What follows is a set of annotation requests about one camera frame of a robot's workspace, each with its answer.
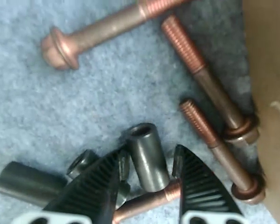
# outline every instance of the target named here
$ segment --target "bolt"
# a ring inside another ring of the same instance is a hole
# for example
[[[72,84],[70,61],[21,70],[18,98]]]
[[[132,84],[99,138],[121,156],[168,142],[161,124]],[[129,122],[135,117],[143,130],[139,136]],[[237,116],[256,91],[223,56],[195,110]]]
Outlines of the bolt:
[[[186,1],[188,0],[141,0],[69,35],[53,27],[42,41],[42,55],[54,68],[78,69],[77,57],[82,52]]]
[[[161,191],[146,193],[127,201],[120,209],[114,212],[112,224],[118,224],[127,218],[134,217],[140,213],[169,203],[180,196],[180,183],[174,180]]]
[[[232,194],[248,204],[258,204],[263,201],[266,196],[263,179],[258,175],[250,175],[242,168],[197,105],[192,100],[186,99],[181,102],[180,108],[233,181]]]
[[[224,140],[237,147],[256,142],[259,137],[257,119],[254,116],[245,117],[232,102],[219,80],[207,69],[203,57],[178,18],[169,16],[163,22],[162,30],[227,124]]]

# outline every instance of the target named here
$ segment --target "brown cardboard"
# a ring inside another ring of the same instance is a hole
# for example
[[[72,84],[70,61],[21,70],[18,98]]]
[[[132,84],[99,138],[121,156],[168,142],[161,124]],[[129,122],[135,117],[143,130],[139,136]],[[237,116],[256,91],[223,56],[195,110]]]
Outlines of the brown cardboard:
[[[260,118],[265,204],[280,224],[280,0],[243,0],[252,94]]]

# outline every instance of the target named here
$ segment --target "gray carpet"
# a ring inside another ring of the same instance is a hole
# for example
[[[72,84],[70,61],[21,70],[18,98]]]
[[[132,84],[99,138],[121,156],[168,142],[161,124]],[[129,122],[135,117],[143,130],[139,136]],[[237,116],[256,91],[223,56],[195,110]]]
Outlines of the gray carpet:
[[[226,173],[181,115],[181,95],[193,97],[218,131],[222,120],[160,29],[147,22],[80,56],[77,71],[57,71],[42,59],[40,41],[51,25],[72,32],[132,0],[0,0],[0,171],[10,161],[64,174],[84,149],[114,150],[122,131],[155,123],[168,166],[177,143],[193,150],[230,188]],[[232,99],[252,112],[240,0],[197,0],[177,11]],[[255,169],[256,150],[232,149]],[[129,182],[139,190],[132,169]],[[125,224],[176,224],[179,202]],[[240,208],[252,223],[275,223],[261,205]],[[39,208],[0,195],[0,224]]]

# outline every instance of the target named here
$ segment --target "hex bolt head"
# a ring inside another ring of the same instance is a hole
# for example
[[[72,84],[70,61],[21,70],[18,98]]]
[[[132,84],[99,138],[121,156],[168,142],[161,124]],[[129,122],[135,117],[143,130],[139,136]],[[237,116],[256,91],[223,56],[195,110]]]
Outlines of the hex bolt head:
[[[59,70],[79,68],[76,43],[58,28],[51,29],[50,34],[42,40],[41,46],[43,58],[52,67]]]
[[[223,139],[236,147],[247,147],[259,138],[258,126],[258,119],[255,116],[247,117],[240,128],[225,128]]]
[[[238,200],[255,205],[262,202],[266,197],[266,189],[264,188],[264,180],[259,175],[253,175],[253,186],[246,191],[240,190],[235,184],[231,187],[231,192]]]

